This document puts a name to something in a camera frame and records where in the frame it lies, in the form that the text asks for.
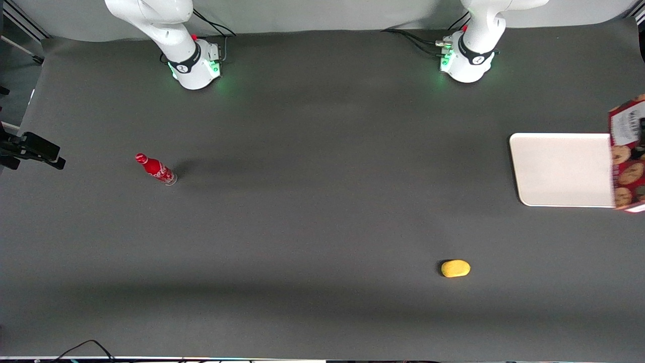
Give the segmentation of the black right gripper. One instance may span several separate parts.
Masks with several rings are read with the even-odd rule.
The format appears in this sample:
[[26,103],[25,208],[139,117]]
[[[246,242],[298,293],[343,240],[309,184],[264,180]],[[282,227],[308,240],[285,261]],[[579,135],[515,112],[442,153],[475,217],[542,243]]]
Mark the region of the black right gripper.
[[26,154],[31,159],[63,170],[66,159],[59,155],[60,147],[35,133],[15,134],[8,132],[1,124],[1,164],[2,167],[18,170],[21,159]]

